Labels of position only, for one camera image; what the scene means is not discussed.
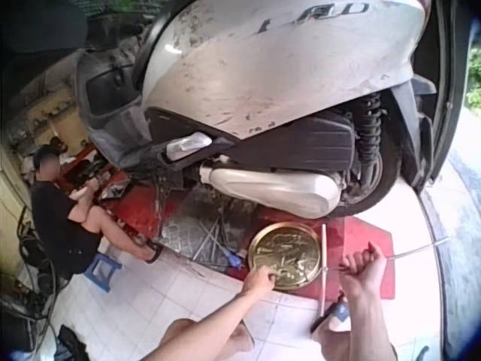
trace round brass tray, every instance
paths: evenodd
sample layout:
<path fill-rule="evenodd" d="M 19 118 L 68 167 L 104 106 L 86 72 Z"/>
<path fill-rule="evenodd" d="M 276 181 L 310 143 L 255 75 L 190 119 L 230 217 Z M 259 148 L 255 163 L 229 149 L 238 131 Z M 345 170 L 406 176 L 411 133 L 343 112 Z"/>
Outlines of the round brass tray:
<path fill-rule="evenodd" d="M 277 272 L 276 290 L 296 290 L 319 274 L 321 247 L 317 234 L 308 226 L 275 223 L 257 233 L 247 260 L 251 269 L 268 265 Z"/>

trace tire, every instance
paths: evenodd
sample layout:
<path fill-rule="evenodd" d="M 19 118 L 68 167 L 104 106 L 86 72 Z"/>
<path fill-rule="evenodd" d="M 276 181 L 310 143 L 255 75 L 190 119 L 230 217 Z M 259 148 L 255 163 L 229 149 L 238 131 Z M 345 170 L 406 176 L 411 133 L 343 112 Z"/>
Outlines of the tire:
<path fill-rule="evenodd" d="M 392 139 L 390 128 L 384 120 L 381 130 L 380 154 L 383 161 L 383 173 L 377 187 L 361 201 L 351 205 L 336 207 L 327 217 L 347 217 L 366 211 L 383 199 L 396 183 L 401 169 L 401 152 Z"/>

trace motorcycle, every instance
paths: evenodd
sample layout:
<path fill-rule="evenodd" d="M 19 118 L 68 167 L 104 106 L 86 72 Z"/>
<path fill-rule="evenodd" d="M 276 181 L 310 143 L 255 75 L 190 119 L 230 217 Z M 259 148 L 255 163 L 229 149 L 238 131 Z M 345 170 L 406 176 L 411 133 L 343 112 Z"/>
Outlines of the motorcycle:
<path fill-rule="evenodd" d="M 79 58 L 77 109 L 133 177 L 206 184 L 307 219 L 357 214 L 386 196 L 401 163 L 428 176 L 431 120 L 419 104 L 436 87 L 411 58 L 430 10 L 428 0 L 169 0 L 140 49 Z"/>

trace hand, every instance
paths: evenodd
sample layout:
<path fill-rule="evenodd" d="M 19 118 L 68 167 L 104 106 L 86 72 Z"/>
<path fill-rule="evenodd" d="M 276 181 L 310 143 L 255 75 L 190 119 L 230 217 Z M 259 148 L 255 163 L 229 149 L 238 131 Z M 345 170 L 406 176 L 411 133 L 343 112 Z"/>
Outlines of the hand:
<path fill-rule="evenodd" d="M 274 288 L 274 281 L 274 272 L 266 265 L 252 269 L 244 281 L 242 293 L 258 301 Z"/>
<path fill-rule="evenodd" d="M 380 296 L 386 258 L 377 244 L 369 242 L 368 249 L 344 257 L 340 285 L 348 302 L 364 295 Z"/>
<path fill-rule="evenodd" d="M 89 179 L 86 182 L 87 186 L 93 190 L 94 192 L 98 191 L 98 188 L 100 188 L 100 183 L 98 182 L 98 179 L 96 177 Z"/>

